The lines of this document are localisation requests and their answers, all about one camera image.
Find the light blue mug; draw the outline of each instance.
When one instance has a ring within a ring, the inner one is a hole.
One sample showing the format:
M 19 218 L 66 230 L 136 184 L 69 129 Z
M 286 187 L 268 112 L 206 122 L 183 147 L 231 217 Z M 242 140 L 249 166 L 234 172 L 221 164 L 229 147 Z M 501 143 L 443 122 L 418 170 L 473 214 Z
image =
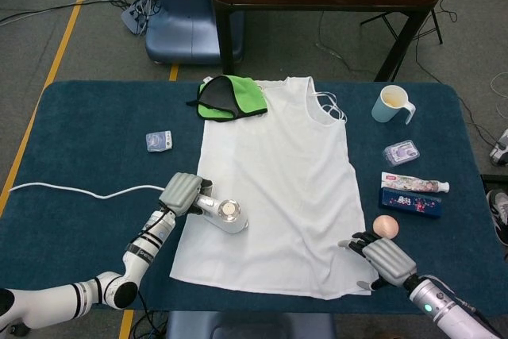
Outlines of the light blue mug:
M 400 109 L 407 109 L 410 112 L 406 119 L 407 125 L 410 123 L 416 107 L 410 102 L 404 89 L 397 85 L 388 85 L 381 90 L 371 114 L 377 122 L 384 123 L 391 120 Z

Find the blue chair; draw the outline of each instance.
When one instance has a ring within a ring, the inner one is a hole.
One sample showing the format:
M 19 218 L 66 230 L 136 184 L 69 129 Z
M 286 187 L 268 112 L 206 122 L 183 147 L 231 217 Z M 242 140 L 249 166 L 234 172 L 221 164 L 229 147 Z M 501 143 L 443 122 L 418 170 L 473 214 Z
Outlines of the blue chair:
M 335 339 L 332 314 L 172 311 L 167 339 Z
M 157 63 L 219 64 L 217 27 L 211 0 L 160 0 L 146 32 L 148 56 Z M 244 50 L 244 13 L 231 15 L 233 58 Z

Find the shoe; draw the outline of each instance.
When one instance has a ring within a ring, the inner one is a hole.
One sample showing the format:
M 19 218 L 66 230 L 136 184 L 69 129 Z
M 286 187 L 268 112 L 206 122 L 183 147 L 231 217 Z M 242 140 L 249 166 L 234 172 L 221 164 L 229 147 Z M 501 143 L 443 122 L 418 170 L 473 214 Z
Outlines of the shoe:
M 503 190 L 492 190 L 487 194 L 487 201 L 498 239 L 508 246 L 508 195 Z

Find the toothpaste tube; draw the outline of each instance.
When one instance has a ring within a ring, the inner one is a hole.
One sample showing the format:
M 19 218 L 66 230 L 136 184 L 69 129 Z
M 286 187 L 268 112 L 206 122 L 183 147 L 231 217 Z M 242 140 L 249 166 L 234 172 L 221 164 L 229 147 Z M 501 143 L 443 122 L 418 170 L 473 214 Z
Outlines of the toothpaste tube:
M 417 192 L 448 192 L 450 185 L 448 182 L 441 183 L 437 180 L 421 180 L 413 176 L 404 176 L 381 173 L 381 187 L 388 187 L 401 191 L 417 191 Z

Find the small plastic case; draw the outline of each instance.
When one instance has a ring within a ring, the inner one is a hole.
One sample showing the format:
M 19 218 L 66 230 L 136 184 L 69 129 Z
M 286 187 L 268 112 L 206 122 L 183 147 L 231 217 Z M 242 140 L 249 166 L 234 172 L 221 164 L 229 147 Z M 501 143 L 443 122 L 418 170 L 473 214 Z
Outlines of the small plastic case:
M 420 156 L 420 152 L 413 141 L 409 140 L 386 147 L 383 150 L 383 155 L 390 166 L 395 167 L 417 159 Z
M 146 134 L 146 149 L 150 152 L 161 152 L 173 147 L 171 131 L 158 131 Z

